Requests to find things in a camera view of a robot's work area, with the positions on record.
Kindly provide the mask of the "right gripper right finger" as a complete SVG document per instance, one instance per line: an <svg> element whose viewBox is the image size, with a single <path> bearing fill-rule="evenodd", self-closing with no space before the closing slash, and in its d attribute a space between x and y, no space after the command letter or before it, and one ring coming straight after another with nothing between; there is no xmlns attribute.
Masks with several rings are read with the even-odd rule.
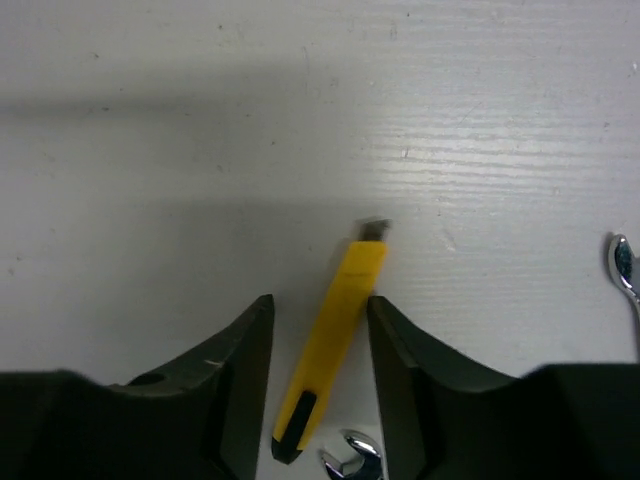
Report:
<svg viewBox="0 0 640 480"><path fill-rule="evenodd" d="M367 319L392 479L635 479L639 368L482 365L370 298Z"/></svg>

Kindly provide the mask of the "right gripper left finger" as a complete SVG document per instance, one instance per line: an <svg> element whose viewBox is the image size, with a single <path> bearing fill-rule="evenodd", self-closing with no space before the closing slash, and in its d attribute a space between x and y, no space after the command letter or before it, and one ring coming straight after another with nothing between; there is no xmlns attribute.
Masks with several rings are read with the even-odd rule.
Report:
<svg viewBox="0 0 640 480"><path fill-rule="evenodd" d="M1 377L5 479L252 479L274 300L124 385L78 373Z"/></svg>

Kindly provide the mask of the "slim yellow utility knife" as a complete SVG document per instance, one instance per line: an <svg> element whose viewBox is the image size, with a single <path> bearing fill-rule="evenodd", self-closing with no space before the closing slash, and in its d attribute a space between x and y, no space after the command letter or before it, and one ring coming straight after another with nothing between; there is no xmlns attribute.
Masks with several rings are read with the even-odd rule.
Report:
<svg viewBox="0 0 640 480"><path fill-rule="evenodd" d="M390 227L388 219L363 223L335 270L272 431L272 456L285 465L305 450L324 417L337 373L384 265Z"/></svg>

